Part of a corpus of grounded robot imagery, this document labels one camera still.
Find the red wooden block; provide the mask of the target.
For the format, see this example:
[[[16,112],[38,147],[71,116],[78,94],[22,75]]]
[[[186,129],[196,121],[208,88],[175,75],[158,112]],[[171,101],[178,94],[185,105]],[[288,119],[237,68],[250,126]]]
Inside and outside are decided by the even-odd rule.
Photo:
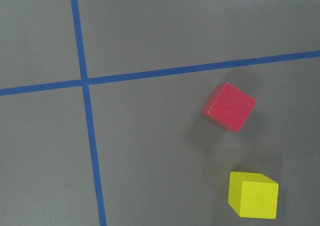
[[[217,86],[201,113],[222,128],[240,132],[256,100],[229,82]]]

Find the yellow wooden block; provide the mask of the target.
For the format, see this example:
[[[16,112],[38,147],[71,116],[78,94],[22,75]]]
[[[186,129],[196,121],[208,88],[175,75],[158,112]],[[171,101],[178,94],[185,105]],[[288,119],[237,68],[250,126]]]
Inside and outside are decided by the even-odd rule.
[[[232,171],[228,203],[239,217],[275,219],[279,184],[261,173]]]

